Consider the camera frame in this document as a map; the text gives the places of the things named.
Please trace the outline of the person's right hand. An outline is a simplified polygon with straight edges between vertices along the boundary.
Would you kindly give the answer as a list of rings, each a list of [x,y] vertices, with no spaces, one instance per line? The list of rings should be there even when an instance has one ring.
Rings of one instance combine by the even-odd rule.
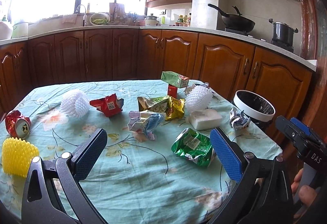
[[[297,175],[294,177],[294,181],[291,184],[291,190],[292,193],[294,194],[297,192],[297,190],[299,190],[298,195],[301,202],[307,208],[309,208],[313,203],[313,201],[315,200],[315,198],[317,197],[317,193],[313,188],[309,187],[308,185],[303,185],[301,188],[299,188],[302,175],[303,175],[303,169],[299,170]]]

